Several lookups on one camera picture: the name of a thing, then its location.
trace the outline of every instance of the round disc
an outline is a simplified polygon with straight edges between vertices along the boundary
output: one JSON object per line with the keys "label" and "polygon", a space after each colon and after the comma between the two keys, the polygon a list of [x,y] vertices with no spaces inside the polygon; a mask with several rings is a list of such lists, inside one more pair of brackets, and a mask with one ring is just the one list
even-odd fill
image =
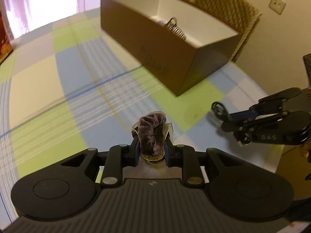
{"label": "round disc", "polygon": [[228,167],[211,182],[209,194],[222,212],[255,222],[281,217],[294,196],[284,178],[256,166]]}
{"label": "round disc", "polygon": [[55,166],[21,178],[11,199],[20,216],[56,220],[83,210],[95,194],[93,181],[76,167]]}

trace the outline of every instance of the metal pin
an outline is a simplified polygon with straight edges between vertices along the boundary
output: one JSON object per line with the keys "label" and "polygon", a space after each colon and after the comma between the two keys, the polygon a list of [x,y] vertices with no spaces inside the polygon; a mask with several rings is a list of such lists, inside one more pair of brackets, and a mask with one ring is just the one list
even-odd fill
{"label": "metal pin", "polygon": [[190,177],[187,179],[187,182],[191,185],[200,185],[203,182],[203,179],[200,177]]}
{"label": "metal pin", "polygon": [[114,185],[118,182],[118,179],[116,177],[106,177],[103,178],[102,182],[106,185]]}

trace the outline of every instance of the brown box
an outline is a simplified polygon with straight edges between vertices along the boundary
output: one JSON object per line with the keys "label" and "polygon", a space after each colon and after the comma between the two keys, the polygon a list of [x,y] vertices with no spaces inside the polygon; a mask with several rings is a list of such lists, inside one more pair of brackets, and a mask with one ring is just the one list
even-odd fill
{"label": "brown box", "polygon": [[[175,95],[225,65],[242,35],[181,0],[101,0],[101,27]],[[186,40],[158,23],[177,18]]]}

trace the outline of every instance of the tablecloth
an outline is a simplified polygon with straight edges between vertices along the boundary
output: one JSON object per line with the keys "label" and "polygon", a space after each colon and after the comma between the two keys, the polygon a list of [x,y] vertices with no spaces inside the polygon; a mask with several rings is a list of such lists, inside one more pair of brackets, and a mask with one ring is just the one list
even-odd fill
{"label": "tablecloth", "polygon": [[23,35],[0,66],[0,228],[17,218],[10,191],[19,178],[88,147],[130,144],[132,125],[155,110],[173,124],[174,144],[277,166],[279,150],[239,147],[209,112],[214,101],[234,112],[266,96],[235,64],[176,97],[101,30],[99,16],[86,11]]}

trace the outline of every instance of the chair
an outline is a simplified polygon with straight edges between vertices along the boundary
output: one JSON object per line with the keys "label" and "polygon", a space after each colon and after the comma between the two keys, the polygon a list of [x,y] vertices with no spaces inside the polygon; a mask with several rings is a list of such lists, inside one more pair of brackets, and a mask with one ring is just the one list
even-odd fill
{"label": "chair", "polygon": [[243,34],[230,58],[235,62],[262,13],[246,0],[194,0],[193,5]]}

